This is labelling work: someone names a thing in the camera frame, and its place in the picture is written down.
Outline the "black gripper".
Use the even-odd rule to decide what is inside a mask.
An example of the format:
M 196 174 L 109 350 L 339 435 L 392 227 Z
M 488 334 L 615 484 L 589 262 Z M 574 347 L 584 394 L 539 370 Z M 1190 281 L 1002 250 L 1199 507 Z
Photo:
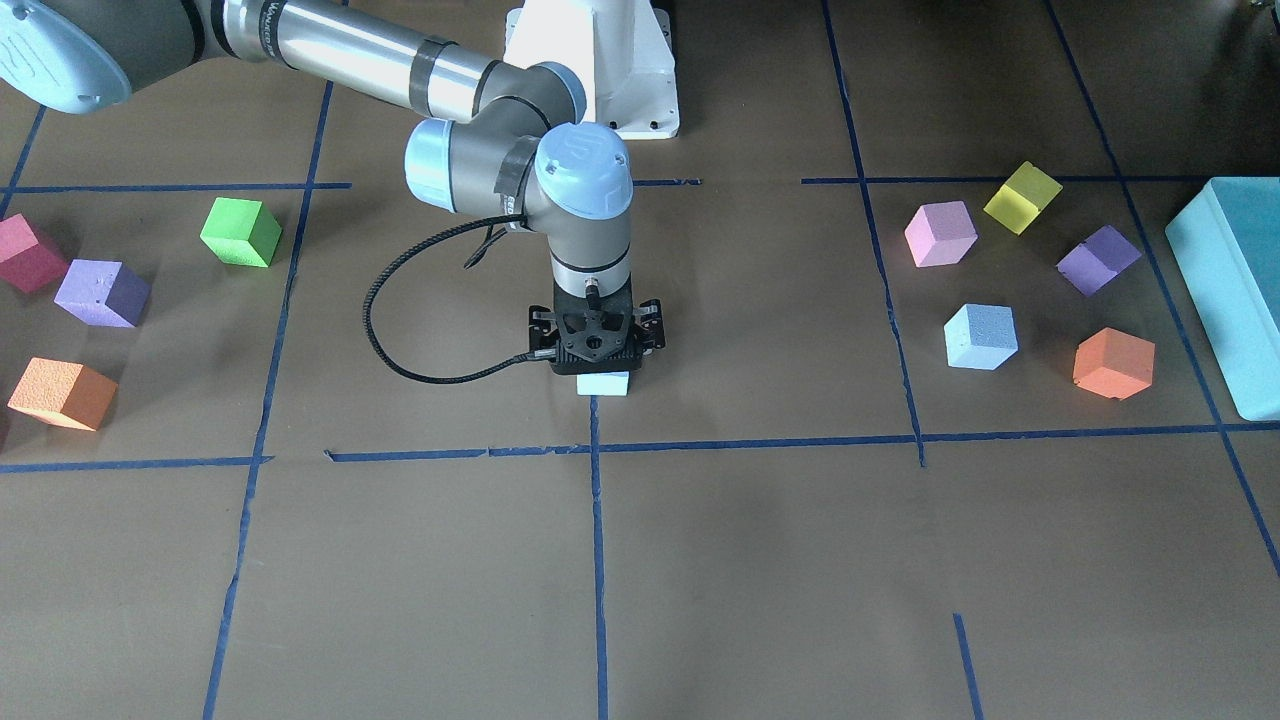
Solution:
M 636 372 L 666 346 L 660 301 L 636 305 L 631 282 L 608 295 L 590 290 L 584 299 L 556 287 L 553 306 L 532 305 L 527 318 L 529 352 L 557 375 Z

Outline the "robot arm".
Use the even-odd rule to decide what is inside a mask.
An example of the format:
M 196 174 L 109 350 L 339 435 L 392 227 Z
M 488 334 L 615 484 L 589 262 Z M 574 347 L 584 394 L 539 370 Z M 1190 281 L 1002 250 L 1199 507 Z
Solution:
M 416 199 L 467 222 L 406 250 L 372 282 L 364 329 L 383 363 L 372 305 L 411 259 L 485 229 L 547 237 L 550 307 L 527 315 L 529 348 L 559 375 L 635 372 L 666 343 L 660 304 L 635 304 L 628 150 L 586 120 L 586 91 L 559 63 L 527 69 L 334 1 L 5 1 L 3 78 L 36 102 L 87 114 L 193 64 L 273 61 L 416 111 L 404 178 Z

